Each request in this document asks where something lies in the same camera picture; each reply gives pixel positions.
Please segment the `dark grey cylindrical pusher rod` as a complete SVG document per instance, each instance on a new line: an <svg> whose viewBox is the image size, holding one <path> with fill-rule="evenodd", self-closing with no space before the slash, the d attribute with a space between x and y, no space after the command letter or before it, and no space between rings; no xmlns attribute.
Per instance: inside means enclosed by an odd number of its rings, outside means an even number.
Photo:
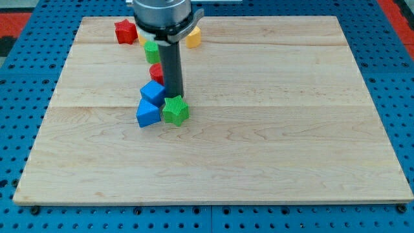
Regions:
<svg viewBox="0 0 414 233"><path fill-rule="evenodd" d="M167 98L184 96L179 43L158 47Z"/></svg>

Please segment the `yellow block behind arm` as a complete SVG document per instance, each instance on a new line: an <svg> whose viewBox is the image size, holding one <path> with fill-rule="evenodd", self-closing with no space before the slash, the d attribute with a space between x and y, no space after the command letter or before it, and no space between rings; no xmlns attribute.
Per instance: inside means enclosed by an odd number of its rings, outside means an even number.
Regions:
<svg viewBox="0 0 414 233"><path fill-rule="evenodd" d="M141 30L138 30L137 34L138 34L138 42L139 42L140 46L143 47L147 42L147 38L145 37L145 33Z"/></svg>

